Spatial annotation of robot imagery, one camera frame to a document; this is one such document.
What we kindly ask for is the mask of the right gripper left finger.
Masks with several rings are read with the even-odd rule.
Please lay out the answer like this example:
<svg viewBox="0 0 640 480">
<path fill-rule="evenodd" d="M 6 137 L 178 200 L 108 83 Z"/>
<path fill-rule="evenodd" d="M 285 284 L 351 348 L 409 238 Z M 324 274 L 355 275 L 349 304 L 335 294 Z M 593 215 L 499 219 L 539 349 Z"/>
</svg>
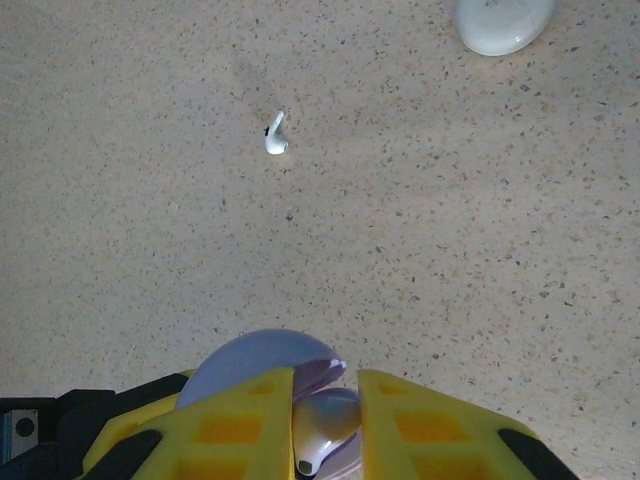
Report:
<svg viewBox="0 0 640 480">
<path fill-rule="evenodd" d="M 294 371 L 275 368 L 179 408 L 176 395 L 107 421 L 86 479 L 291 479 Z"/>
</svg>

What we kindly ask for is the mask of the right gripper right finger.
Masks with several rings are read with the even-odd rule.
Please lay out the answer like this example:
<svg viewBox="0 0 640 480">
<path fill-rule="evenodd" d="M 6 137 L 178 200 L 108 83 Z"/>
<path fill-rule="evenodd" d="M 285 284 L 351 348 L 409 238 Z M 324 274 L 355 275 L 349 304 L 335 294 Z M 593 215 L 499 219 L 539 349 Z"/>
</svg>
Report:
<svg viewBox="0 0 640 480">
<path fill-rule="evenodd" d="M 379 370 L 357 379 L 364 479 L 578 479 L 513 418 Z"/>
</svg>

